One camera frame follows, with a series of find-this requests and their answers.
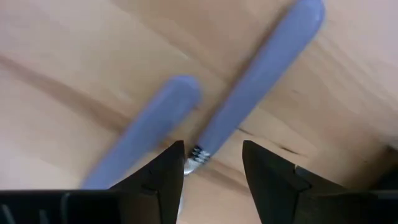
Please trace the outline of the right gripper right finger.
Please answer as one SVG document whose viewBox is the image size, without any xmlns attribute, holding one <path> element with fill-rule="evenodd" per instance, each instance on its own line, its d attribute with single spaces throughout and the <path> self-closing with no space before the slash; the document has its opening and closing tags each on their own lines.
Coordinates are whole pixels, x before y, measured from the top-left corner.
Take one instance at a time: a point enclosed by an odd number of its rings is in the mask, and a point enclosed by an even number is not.
<svg viewBox="0 0 398 224">
<path fill-rule="evenodd" d="M 262 224 L 293 224 L 299 194 L 311 185 L 295 173 L 295 164 L 245 140 L 243 164 Z"/>
</svg>

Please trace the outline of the lilac handled silver spoon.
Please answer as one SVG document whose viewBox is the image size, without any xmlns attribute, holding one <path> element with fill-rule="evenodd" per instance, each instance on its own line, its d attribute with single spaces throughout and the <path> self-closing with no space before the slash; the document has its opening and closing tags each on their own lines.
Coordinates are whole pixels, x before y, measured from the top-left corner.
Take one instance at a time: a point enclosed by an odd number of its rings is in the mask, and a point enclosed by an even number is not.
<svg viewBox="0 0 398 224">
<path fill-rule="evenodd" d="M 324 16 L 323 0 L 293 3 L 200 134 L 185 161 L 185 175 L 216 154 L 314 38 Z"/>
<path fill-rule="evenodd" d="M 108 189 L 121 180 L 188 116 L 200 98 L 200 86 L 193 76 L 177 75 L 169 79 L 96 163 L 81 188 Z"/>
</svg>

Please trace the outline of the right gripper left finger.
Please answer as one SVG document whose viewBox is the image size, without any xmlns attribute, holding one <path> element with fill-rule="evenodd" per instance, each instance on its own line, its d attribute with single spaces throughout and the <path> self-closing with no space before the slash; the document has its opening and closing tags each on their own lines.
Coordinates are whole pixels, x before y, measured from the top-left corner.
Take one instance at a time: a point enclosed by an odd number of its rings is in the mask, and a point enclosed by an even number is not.
<svg viewBox="0 0 398 224">
<path fill-rule="evenodd" d="M 118 194 L 118 224 L 176 224 L 183 188 L 183 141 L 111 187 Z"/>
</svg>

